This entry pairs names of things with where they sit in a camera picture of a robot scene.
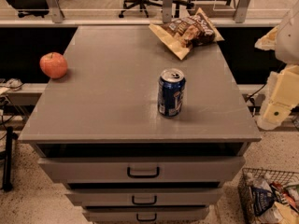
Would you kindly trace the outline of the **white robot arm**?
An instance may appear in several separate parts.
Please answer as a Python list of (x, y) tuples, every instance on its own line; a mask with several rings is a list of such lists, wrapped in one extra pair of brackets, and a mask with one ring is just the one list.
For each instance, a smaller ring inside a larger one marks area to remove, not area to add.
[(267, 93), (257, 118), (259, 128), (274, 130), (299, 105), (299, 1), (278, 26), (258, 39), (254, 47), (272, 49), (276, 58), (286, 64), (279, 73), (270, 73)]

